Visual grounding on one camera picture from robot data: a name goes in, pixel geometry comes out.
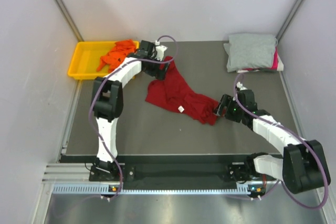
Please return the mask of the dark red t shirt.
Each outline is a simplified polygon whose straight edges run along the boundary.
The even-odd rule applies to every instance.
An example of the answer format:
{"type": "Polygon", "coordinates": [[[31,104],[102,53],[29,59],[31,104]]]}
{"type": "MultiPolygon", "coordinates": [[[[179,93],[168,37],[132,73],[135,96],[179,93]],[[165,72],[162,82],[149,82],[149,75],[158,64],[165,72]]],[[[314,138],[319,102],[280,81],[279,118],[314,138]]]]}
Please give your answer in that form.
{"type": "Polygon", "coordinates": [[[194,92],[174,61],[170,63],[164,80],[150,82],[145,101],[170,112],[186,114],[202,124],[214,125],[217,120],[214,109],[218,102],[194,92]]]}

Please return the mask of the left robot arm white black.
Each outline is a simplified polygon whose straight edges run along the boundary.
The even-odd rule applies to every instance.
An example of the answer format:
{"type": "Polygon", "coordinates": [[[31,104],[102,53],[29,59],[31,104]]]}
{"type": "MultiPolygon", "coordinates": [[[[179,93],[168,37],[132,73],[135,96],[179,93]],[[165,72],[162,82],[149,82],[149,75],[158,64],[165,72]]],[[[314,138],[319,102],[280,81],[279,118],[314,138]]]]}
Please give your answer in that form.
{"type": "Polygon", "coordinates": [[[135,52],[131,52],[110,74],[94,80],[89,115],[96,119],[94,127],[98,135],[99,147],[95,168],[107,180],[117,178],[120,165],[117,164],[116,131],[118,119],[123,111],[123,88],[140,72],[158,79],[165,78],[170,65],[165,60],[167,47],[159,41],[141,41],[135,52]]]}

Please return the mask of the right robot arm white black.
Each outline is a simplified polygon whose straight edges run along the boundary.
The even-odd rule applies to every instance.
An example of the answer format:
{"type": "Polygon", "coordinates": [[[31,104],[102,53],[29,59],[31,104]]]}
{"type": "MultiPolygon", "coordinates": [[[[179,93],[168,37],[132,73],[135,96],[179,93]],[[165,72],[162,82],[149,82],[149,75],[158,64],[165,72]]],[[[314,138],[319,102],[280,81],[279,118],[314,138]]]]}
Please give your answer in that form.
{"type": "Polygon", "coordinates": [[[256,180],[263,174],[271,176],[282,181],[293,194],[330,185],[331,177],[321,143],[288,132],[269,112],[258,108],[252,90],[238,88],[234,97],[224,94],[214,114],[242,123],[281,154],[280,158],[263,152],[247,156],[244,165],[248,178],[256,180]]]}

